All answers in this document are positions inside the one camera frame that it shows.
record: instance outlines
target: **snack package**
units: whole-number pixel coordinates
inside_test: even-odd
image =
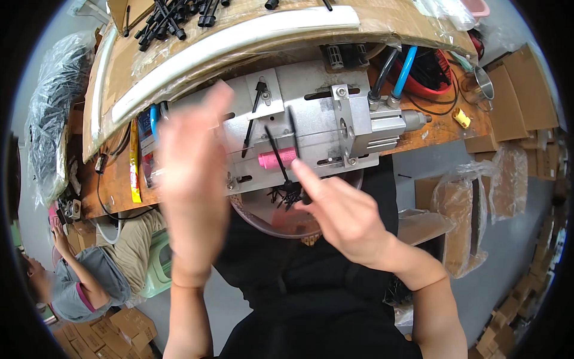
[[[139,195],[139,178],[138,178],[138,122],[137,119],[131,120],[130,129],[130,186],[131,200],[134,203],[142,203]]]

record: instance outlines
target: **gray floor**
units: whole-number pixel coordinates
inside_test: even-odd
[[[470,160],[472,157],[466,153],[462,141],[393,155],[399,210],[414,208],[414,179],[442,174],[451,166]],[[482,332],[492,308],[527,270],[536,232],[549,206],[552,187],[552,182],[530,178],[526,213],[495,225],[488,224],[481,244],[482,249],[488,252],[488,259],[467,276],[452,280],[452,290],[469,346]],[[205,288],[205,303],[217,355],[233,327],[251,310],[241,292],[230,287],[215,270]],[[149,299],[138,308],[154,320],[159,333],[155,340],[163,349],[169,332],[169,292]]]

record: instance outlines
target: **box stack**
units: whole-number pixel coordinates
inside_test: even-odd
[[[542,225],[530,271],[522,276],[508,293],[498,309],[492,312],[490,322],[484,327],[476,345],[468,351],[469,359],[504,359],[514,349],[517,336],[513,328],[517,320],[529,321],[550,286],[554,264],[560,260],[560,235],[565,231],[554,226],[554,215],[549,215]]]
[[[467,152],[495,152],[501,142],[512,142],[526,150],[529,176],[556,180],[558,117],[536,55],[526,44],[484,69],[496,93],[490,114],[492,133],[464,140]]]
[[[135,308],[122,309],[86,323],[69,323],[55,339],[72,359],[154,359],[149,342],[153,321]]]

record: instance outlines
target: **electrical cable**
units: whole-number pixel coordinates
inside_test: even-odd
[[[102,203],[102,199],[100,198],[100,177],[101,177],[101,176],[98,175],[98,186],[96,187],[96,193],[97,193],[97,195],[98,195],[98,201],[100,202],[100,206],[102,207],[102,209],[104,210],[104,212],[105,212],[110,218],[115,219],[116,221],[129,221],[129,220],[131,220],[131,219],[136,219],[136,218],[138,218],[138,217],[143,216],[144,214],[146,214],[146,213],[148,213],[148,212],[151,212],[151,211],[157,209],[157,206],[154,206],[154,207],[148,209],[147,211],[142,212],[142,213],[140,213],[140,214],[138,214],[138,215],[135,215],[135,216],[133,216],[133,217],[120,218],[120,217],[114,216],[112,213],[108,212],[108,210],[106,209],[106,207],[105,207],[104,204]]]
[[[449,113],[455,108],[456,102],[458,101],[458,99],[459,99],[459,94],[460,94],[459,78],[456,76],[456,74],[455,74],[454,71],[452,71],[452,74],[455,76],[455,79],[456,79],[456,86],[455,86],[454,82],[453,82],[453,84],[452,84],[452,86],[455,88],[455,98],[452,100],[452,106],[451,106],[451,108],[448,109],[448,111],[446,111],[446,112],[438,113],[438,112],[429,111],[429,110],[427,110],[427,109],[421,107],[418,103],[416,103],[416,102],[409,96],[409,93],[408,93],[408,92],[406,92],[405,95],[406,95],[406,97],[413,103],[413,105],[415,105],[415,107],[418,108],[418,109],[421,110],[421,111],[424,111],[424,112],[426,112],[426,113],[429,113],[429,114],[431,114],[431,115],[436,115],[436,116],[447,115],[447,114],[449,114]],[[420,99],[423,99],[424,101],[428,101],[428,102],[430,102],[430,103],[439,103],[439,102],[441,102],[441,101],[434,101],[434,100],[427,99],[427,98],[420,97],[420,96],[416,96],[416,97],[418,97],[418,98],[420,98]]]

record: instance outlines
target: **red basket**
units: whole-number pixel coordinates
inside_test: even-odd
[[[405,89],[409,92],[412,92],[416,95],[427,97],[427,96],[438,96],[446,94],[452,87],[452,72],[450,66],[448,65],[448,61],[441,50],[435,50],[436,56],[439,58],[439,65],[445,71],[446,76],[451,81],[451,84],[447,84],[446,82],[440,83],[440,88],[438,91],[431,90],[430,88],[424,87],[423,85],[419,84],[415,79],[413,79],[410,75],[406,78],[405,82]],[[402,70],[402,63],[397,59],[393,64],[391,69],[391,77],[394,78],[396,81],[398,79],[398,75],[401,73]]]

